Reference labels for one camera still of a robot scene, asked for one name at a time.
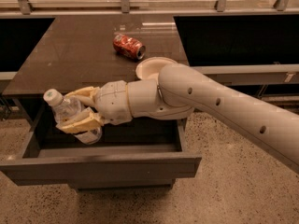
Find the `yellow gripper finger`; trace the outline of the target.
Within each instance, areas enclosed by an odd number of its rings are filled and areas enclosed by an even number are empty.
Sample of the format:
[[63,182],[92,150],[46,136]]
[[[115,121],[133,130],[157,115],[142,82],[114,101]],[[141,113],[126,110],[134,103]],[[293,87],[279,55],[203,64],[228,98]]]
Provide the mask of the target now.
[[72,119],[57,124],[56,128],[64,133],[84,133],[99,128],[104,124],[103,117],[88,107]]
[[85,87],[75,91],[71,91],[65,95],[65,97],[78,98],[84,105],[95,107],[95,95],[100,91],[99,87]]

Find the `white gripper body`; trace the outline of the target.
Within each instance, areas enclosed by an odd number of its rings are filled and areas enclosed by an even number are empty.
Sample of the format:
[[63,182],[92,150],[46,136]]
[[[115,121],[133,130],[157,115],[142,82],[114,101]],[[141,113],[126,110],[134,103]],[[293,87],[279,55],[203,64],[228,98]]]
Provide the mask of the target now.
[[127,83],[123,80],[108,82],[94,95],[95,109],[105,123],[119,125],[132,120],[128,105]]

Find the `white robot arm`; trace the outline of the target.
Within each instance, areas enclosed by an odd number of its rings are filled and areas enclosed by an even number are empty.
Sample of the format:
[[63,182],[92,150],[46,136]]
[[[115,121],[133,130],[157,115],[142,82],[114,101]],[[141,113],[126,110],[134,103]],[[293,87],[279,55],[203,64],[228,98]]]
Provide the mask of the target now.
[[232,90],[189,66],[171,63],[156,78],[108,82],[69,93],[88,108],[57,126],[81,133],[134,118],[184,119],[199,109],[299,170],[299,115]]

